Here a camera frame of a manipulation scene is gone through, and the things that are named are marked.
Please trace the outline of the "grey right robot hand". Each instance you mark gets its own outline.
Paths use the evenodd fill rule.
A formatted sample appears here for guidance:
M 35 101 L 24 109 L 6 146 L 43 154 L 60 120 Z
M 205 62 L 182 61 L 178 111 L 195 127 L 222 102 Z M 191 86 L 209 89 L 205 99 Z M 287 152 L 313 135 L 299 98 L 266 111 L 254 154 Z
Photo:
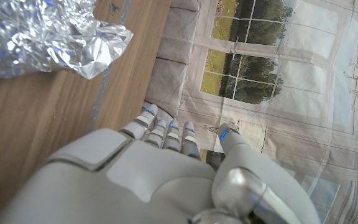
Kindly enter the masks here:
M 157 111 L 54 152 L 0 223 L 319 223 L 303 187 L 231 125 L 218 129 L 225 157 L 213 169 L 193 124 L 155 122 Z

